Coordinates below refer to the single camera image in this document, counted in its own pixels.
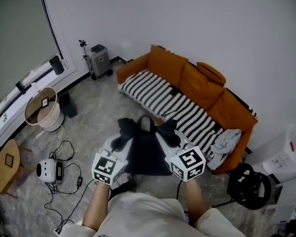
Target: black and white striped blanket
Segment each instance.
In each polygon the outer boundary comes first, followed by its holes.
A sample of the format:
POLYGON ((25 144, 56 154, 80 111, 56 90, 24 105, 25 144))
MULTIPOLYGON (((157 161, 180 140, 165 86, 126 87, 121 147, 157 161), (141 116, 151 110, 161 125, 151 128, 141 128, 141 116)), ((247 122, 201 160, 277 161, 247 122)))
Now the black and white striped blanket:
POLYGON ((226 159, 227 155, 214 154, 210 150, 210 145, 224 131, 223 128, 203 108, 163 78, 144 70, 120 83, 118 89, 158 118, 177 120, 177 130, 198 146, 209 161, 216 158, 215 164, 208 164, 211 169, 216 169, 226 159))

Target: wrist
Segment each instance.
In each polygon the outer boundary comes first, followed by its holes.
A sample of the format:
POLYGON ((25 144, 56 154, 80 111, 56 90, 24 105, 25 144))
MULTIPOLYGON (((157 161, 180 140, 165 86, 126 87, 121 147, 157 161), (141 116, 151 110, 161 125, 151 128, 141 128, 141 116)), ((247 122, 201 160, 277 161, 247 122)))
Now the wrist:
POLYGON ((109 190, 110 186, 108 184, 102 183, 102 182, 98 182, 96 190, 109 190))
POLYGON ((195 186, 198 185, 196 178, 193 178, 191 180, 188 180, 186 182, 184 182, 185 186, 195 186))

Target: red label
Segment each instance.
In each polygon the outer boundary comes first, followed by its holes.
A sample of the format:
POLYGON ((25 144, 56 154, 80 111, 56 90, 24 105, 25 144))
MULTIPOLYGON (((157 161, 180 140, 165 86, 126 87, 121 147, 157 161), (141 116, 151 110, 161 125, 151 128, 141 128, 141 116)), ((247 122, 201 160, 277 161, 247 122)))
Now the red label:
POLYGON ((292 152, 294 152, 294 146, 293 146, 292 142, 290 142, 290 145, 291 145, 292 152))

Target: black cable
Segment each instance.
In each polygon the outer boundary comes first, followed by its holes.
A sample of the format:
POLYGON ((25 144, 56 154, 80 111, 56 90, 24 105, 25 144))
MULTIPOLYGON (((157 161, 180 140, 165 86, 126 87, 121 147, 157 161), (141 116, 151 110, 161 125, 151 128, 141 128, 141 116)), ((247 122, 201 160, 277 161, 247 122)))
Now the black cable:
MULTIPOLYGON (((64 167, 64 169, 67 168, 67 167, 69 167, 69 166, 71 166, 71 165, 76 165, 79 168, 79 170, 80 170, 79 177, 81 177, 81 175, 82 175, 81 168, 76 163, 74 163, 74 162, 71 163, 71 164, 69 164, 68 166, 64 167)), ((57 186, 55 187, 53 183, 46 183, 46 185, 49 187, 49 189, 52 192, 52 194, 62 193, 62 194, 72 195, 72 194, 75 194, 79 190, 79 187, 77 187, 77 189, 74 192, 62 192, 62 191, 59 191, 58 190, 58 187, 57 186)))
POLYGON ((87 186, 85 187, 84 192, 82 193, 82 196, 81 196, 80 200, 78 201, 78 203, 77 203, 76 206, 74 207, 74 209, 73 209, 73 211, 71 212, 71 214, 69 215, 69 217, 68 217, 66 220, 64 220, 65 223, 64 223, 64 224, 63 224, 63 222, 61 223, 61 229, 58 231, 59 234, 61 233, 61 231, 62 231, 64 225, 69 221, 70 217, 71 217, 72 214, 74 213, 74 210, 78 207, 79 203, 81 202, 81 200, 82 200, 82 198, 83 198, 83 195, 85 194, 85 192, 86 192, 86 190, 87 190, 89 184, 90 184, 92 181, 93 181, 93 179, 92 179, 92 180, 87 184, 87 186))
POLYGON ((178 185, 178 189, 177 189, 177 200, 179 198, 179 191, 180 191, 180 185, 182 183, 182 180, 179 182, 179 185, 178 185))
POLYGON ((51 209, 51 208, 46 207, 48 204, 52 203, 52 201, 53 201, 53 199, 54 199, 54 194, 52 193, 52 191, 51 191, 50 187, 48 186, 48 184, 47 184, 47 183, 45 183, 45 184, 47 185, 47 187, 48 187, 48 189, 49 189, 49 191, 50 191, 50 193, 51 193, 51 200, 50 200, 48 203, 46 203, 46 204, 44 205, 44 207, 45 207, 46 209, 48 209, 48 210, 51 210, 51 211, 55 211, 55 212, 57 212, 57 213, 60 215, 60 217, 61 217, 61 222, 63 222, 63 216, 61 215, 61 213, 60 213, 59 211, 57 211, 57 210, 55 210, 55 209, 51 209))
POLYGON ((70 221, 71 223, 74 224, 74 222, 73 222, 71 219, 66 219, 66 223, 67 223, 68 221, 70 221))
POLYGON ((71 160, 73 157, 74 157, 74 147, 72 145, 72 143, 69 141, 69 140, 63 140, 62 143, 60 143, 60 146, 58 148, 56 148, 55 151, 53 152, 50 152, 49 154, 49 158, 53 158, 53 159, 56 159, 56 152, 58 149, 61 148, 62 144, 65 143, 65 142, 69 142, 70 145, 71 145, 71 148, 73 149, 73 155, 71 157, 69 157, 68 159, 57 159, 57 160, 62 160, 62 161, 68 161, 68 160, 71 160))
POLYGON ((216 208, 216 207, 223 206, 223 205, 230 204, 230 203, 234 203, 234 202, 235 202, 235 200, 231 199, 231 200, 229 200, 229 202, 214 205, 214 206, 212 206, 212 208, 216 208))

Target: sofa cushion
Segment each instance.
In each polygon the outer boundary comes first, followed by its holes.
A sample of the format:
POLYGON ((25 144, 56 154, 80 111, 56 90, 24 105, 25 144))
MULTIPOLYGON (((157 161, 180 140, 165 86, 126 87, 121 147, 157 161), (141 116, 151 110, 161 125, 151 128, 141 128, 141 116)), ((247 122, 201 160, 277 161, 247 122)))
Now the sofa cushion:
POLYGON ((228 90, 223 92, 207 113, 224 129, 238 128, 244 132, 258 122, 254 113, 250 113, 228 90))
POLYGON ((205 110, 210 108, 224 91, 224 88, 220 85, 208 81, 189 62, 186 62, 183 68, 179 89, 185 96, 205 110))
POLYGON ((220 72, 218 72, 216 69, 214 69, 206 63, 197 62, 196 64, 198 70, 203 75, 205 75, 208 78, 208 80, 215 82, 221 86, 224 86, 224 84, 226 83, 226 79, 220 72))
POLYGON ((151 45, 147 69, 178 87, 186 58, 151 45))
POLYGON ((137 59, 127 63, 125 66, 117 70, 117 81, 121 83, 131 75, 138 73, 147 68, 149 53, 138 57, 137 59))

